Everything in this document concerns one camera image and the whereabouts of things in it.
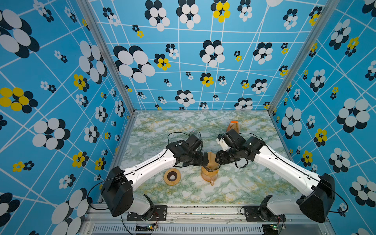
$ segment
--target marble tabletop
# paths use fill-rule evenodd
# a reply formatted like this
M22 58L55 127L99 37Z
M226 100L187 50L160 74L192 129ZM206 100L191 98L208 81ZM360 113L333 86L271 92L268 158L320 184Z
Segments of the marble tabletop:
M167 145L171 132L189 133L196 129L204 142L203 152L216 153L221 148L215 141L218 134L225 133L230 121L238 121L240 132L251 132L287 157L278 134L267 112L212 112L212 111L161 111L138 112L135 126L123 156L120 168L134 166L160 152ZM242 134L245 139L249 134ZM170 135L170 142L186 139L180 133ZM166 170L143 183L135 193L150 197L153 203L237 203L258 204L266 195L289 195L297 190L280 176L262 165L250 162L238 169L234 163L221 166L214 186L204 181L201 167L178 168L181 180L169 186L163 180Z

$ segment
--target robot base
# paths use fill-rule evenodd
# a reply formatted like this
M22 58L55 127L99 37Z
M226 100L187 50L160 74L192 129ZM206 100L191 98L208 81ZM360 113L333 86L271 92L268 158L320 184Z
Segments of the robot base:
M167 206L155 206L154 212L157 212L159 215L158 221L166 221ZM128 212L127 221L145 221L141 216L134 212ZM148 221L156 221L156 214L152 214L151 218Z
M244 212L246 214L246 219L247 219L247 222L264 222L265 220L263 220L261 218L261 213L259 211L259 208L260 206L244 206ZM269 221L275 221L275 222L282 222L282 221L286 221L286 217L285 215L279 215L279 217L281 219L278 219L278 216L276 215L273 215L271 216L271 220Z

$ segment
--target floral wallpaper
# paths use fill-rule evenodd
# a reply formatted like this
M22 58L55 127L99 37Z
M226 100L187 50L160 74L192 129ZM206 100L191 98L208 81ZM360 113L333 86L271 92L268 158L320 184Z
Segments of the floral wallpaper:
M376 234L375 4L340 1L271 112L294 162L333 176L348 203L328 215L336 234Z
M90 4L136 109L266 110L326 0Z
M0 234L76 234L129 114L76 1L0 7Z

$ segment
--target white grid line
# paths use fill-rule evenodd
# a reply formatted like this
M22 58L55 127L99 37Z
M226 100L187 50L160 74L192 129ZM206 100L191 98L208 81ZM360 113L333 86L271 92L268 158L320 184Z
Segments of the white grid line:
M264 23L265 16L266 16L266 13L268 12L268 10L269 10L269 5L267 5L267 7L266 7L266 9L265 9L264 17L262 18L262 20L261 20L261 22L260 22L260 25L259 25L258 28L257 28L257 31L258 31L259 29L260 29L260 31L261 31L261 26L262 26L262 24ZM252 43L253 43L253 41L255 40L256 35L257 35L257 34L255 34L255 35L253 36ZM240 69L241 66L243 65L243 62L245 61L245 59L246 59L246 57L247 57L247 54L248 54L248 52L249 52L249 49L250 49L251 46L252 46L252 43L249 44L248 50L247 50L246 54L244 55L244 59L242 60L240 66L239 66L239 69ZM231 88L232 88L232 85L234 84L234 82L235 82L235 80L236 80L236 77L237 77L238 73L239 73L239 71L236 72L236 75L235 75L235 77L234 77L234 79L233 79L233 81L232 81L232 83L231 83L230 88L229 88L229 92L230 92L230 90L231 90Z
M291 45L289 51L291 51L292 47L294 46L295 41L297 40L299 34L301 33L302 29L304 28L304 25L307 23L307 21L308 21L309 18L310 18L310 16L308 16L308 17L306 18L306 20L304 21L303 26L300 28L298 34L296 35L296 37L295 37L295 39L294 39L294 41L293 41L293 43L292 43L292 45ZM278 69L283 65L283 62L285 61L287 55L288 55L288 53L285 54L285 57L283 58L281 64L280 64L279 67L278 67ZM275 73L274 76L272 77L271 81L268 83L267 88L270 87L270 85L271 85L271 83L273 82L273 79L276 77L277 73L278 73L278 70L276 71L276 73ZM262 102L262 98L263 98L263 96L261 96L260 101L258 102L258 104L257 104L257 106L256 106L256 109L257 109L257 107L260 105L260 102Z

